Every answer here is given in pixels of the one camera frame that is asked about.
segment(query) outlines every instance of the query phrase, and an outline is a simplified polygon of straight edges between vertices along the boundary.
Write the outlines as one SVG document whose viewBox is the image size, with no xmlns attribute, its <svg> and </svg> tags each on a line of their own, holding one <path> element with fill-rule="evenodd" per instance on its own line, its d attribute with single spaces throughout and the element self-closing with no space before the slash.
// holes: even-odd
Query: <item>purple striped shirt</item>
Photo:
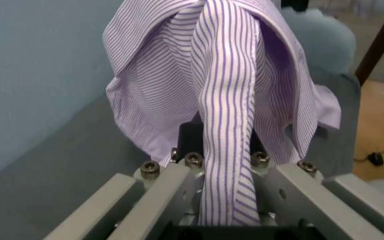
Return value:
<svg viewBox="0 0 384 240">
<path fill-rule="evenodd" d="M 313 84 L 302 47 L 269 0 L 125 0 L 103 41 L 115 121 L 152 159 L 166 166 L 180 124 L 199 112 L 202 225 L 260 223 L 252 128 L 283 164 L 305 157 L 318 123 L 339 127 L 336 97 Z"/>
</svg>

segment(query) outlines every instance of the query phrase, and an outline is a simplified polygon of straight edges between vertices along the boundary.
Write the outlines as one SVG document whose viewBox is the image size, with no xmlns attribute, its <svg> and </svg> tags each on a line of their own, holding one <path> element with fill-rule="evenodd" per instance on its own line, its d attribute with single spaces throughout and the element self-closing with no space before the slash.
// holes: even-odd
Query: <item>light blue cushion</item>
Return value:
<svg viewBox="0 0 384 240">
<path fill-rule="evenodd" d="M 281 9 L 306 54 L 307 63 L 329 73 L 347 73 L 357 48 L 354 33 L 337 19 L 318 9 L 295 12 Z"/>
</svg>

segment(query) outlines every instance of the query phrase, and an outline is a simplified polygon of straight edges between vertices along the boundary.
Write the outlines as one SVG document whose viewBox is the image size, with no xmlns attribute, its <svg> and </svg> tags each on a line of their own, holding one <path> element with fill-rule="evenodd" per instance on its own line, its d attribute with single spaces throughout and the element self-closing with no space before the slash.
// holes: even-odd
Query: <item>shirt sleeve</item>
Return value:
<svg viewBox="0 0 384 240">
<path fill-rule="evenodd" d="M 259 23 L 231 1 L 206 2 L 191 40 L 191 69 L 204 123 L 202 225 L 258 225 L 251 176 Z"/>
</svg>

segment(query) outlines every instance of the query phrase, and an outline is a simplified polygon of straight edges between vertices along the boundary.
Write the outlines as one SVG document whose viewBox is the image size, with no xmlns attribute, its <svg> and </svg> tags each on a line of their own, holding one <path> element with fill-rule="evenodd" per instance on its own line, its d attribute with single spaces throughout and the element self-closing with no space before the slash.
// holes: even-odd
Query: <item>wooden furniture leg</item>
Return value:
<svg viewBox="0 0 384 240">
<path fill-rule="evenodd" d="M 356 69 L 355 75 L 359 79 L 361 86 L 370 76 L 376 64 L 384 54 L 384 24 Z"/>
</svg>

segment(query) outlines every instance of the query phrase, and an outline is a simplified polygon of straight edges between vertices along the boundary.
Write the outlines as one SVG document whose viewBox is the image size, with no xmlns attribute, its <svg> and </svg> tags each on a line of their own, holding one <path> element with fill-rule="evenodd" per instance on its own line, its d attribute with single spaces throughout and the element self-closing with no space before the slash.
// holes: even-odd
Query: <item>light blue wall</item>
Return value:
<svg viewBox="0 0 384 240">
<path fill-rule="evenodd" d="M 122 0 L 0 0 L 0 170 L 101 96 Z"/>
</svg>

